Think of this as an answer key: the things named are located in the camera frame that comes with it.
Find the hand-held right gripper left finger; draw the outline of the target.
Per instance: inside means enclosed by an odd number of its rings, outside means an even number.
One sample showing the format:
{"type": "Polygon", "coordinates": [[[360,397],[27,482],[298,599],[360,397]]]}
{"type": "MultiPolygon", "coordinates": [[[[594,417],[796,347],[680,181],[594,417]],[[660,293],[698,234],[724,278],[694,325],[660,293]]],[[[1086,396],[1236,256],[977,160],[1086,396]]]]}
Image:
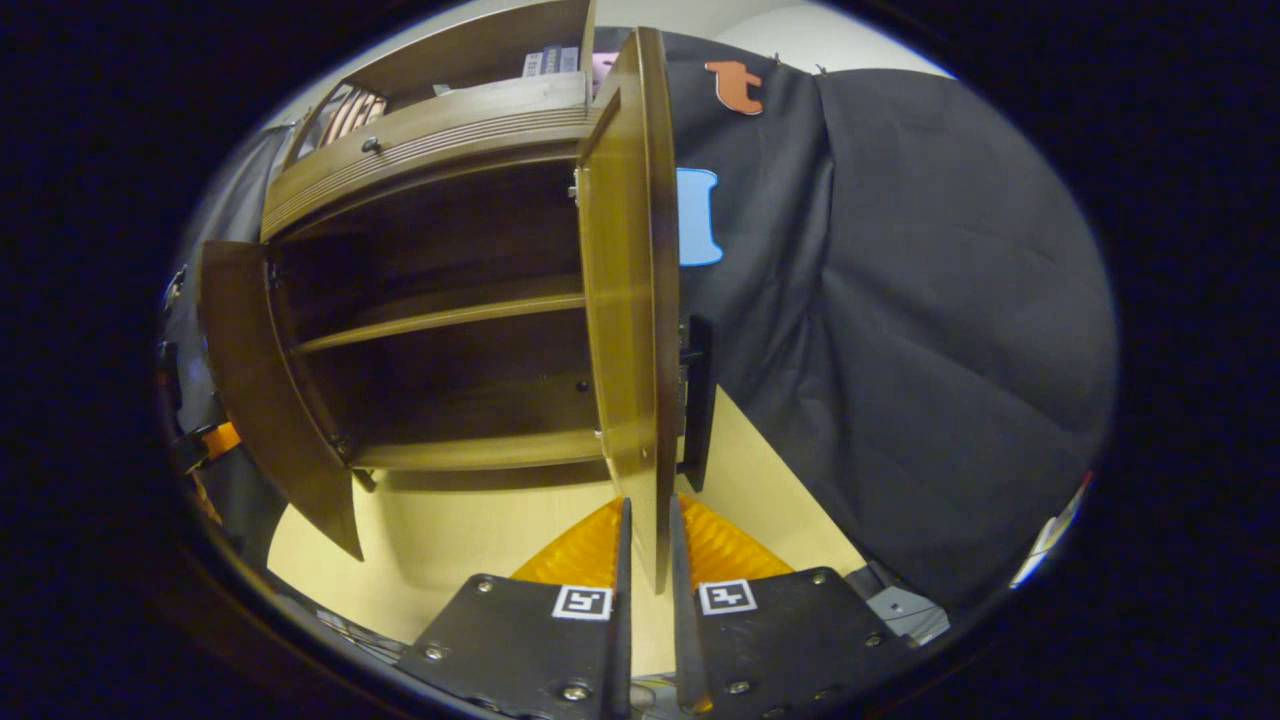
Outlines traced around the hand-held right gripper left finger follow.
{"type": "Polygon", "coordinates": [[[614,498],[513,575],[470,577],[399,670],[509,720],[628,720],[631,525],[614,498]]]}

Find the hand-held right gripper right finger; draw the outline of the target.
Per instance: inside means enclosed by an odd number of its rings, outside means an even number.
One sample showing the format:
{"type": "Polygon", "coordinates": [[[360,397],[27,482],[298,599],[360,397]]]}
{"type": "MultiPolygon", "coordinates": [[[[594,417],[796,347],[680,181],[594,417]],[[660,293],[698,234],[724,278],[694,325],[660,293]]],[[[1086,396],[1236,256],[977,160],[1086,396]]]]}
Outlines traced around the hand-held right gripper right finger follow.
{"type": "Polygon", "coordinates": [[[675,692],[695,719],[860,712],[916,656],[833,568],[767,566],[694,500],[669,501],[675,692]]]}

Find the wooden shoe cabinet door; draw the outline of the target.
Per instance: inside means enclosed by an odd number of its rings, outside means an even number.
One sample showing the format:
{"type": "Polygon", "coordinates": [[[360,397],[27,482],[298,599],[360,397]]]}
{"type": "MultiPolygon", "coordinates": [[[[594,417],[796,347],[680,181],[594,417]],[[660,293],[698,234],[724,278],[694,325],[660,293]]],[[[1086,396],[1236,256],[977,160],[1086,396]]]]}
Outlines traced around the wooden shoe cabinet door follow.
{"type": "Polygon", "coordinates": [[[316,530],[361,562],[355,478],[291,370],[269,270],[264,245],[211,240],[201,247],[197,314],[212,382],[260,471],[316,530]]]}
{"type": "Polygon", "coordinates": [[[666,47],[637,27],[589,109],[575,164],[602,452],[631,502],[634,571],[669,575],[678,429],[678,218],[666,47]]]}

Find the wooden double-door shoe cabinet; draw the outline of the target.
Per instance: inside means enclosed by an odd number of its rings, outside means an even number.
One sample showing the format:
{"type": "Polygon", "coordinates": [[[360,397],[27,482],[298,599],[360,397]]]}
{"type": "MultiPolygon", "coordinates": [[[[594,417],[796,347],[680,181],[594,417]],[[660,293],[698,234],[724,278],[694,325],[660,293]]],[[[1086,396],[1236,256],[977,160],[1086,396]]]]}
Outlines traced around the wooden double-door shoe cabinet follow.
{"type": "MultiPolygon", "coordinates": [[[[611,72],[591,67],[595,15],[596,0],[534,0],[366,61],[310,110],[282,170],[416,102],[530,78],[525,55],[548,45],[580,47],[589,113],[611,72]]],[[[586,136],[571,158],[419,181],[259,236],[291,370],[352,474],[586,464],[612,479],[576,205],[586,136]]]]}

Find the black door handle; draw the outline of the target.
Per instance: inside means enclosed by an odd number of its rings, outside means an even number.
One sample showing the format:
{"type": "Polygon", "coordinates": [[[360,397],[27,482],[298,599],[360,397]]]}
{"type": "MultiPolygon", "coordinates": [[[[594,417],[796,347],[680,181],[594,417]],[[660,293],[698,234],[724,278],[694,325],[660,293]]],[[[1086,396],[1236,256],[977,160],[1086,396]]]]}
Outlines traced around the black door handle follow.
{"type": "Polygon", "coordinates": [[[716,410],[713,345],[716,329],[704,316],[692,314],[681,325],[680,369],[685,379],[684,452],[677,471],[692,492],[705,486],[716,410]]]}

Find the grey flat object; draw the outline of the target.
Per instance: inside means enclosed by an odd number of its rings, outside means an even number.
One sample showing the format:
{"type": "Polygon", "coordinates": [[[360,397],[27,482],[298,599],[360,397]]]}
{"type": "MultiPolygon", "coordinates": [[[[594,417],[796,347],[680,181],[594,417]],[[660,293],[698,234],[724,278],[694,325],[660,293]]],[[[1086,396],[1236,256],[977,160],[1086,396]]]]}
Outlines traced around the grey flat object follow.
{"type": "Polygon", "coordinates": [[[897,637],[923,647],[951,629],[947,612],[934,601],[899,585],[887,585],[868,601],[870,610],[897,637]]]}

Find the white object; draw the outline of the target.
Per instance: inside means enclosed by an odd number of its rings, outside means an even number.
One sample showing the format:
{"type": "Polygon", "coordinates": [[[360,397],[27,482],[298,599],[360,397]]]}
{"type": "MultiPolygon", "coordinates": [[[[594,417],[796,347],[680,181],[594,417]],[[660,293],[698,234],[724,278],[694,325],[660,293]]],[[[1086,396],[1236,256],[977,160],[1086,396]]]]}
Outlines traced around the white object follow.
{"type": "Polygon", "coordinates": [[[1007,584],[1010,591],[1016,591],[1027,584],[1041,566],[1053,557],[1055,550],[1064,542],[1065,536],[1073,528],[1088,491],[1093,484],[1093,479],[1094,471],[1088,471],[1062,511],[1051,516],[1043,524],[1024,562],[1010,579],[1007,584]]]}

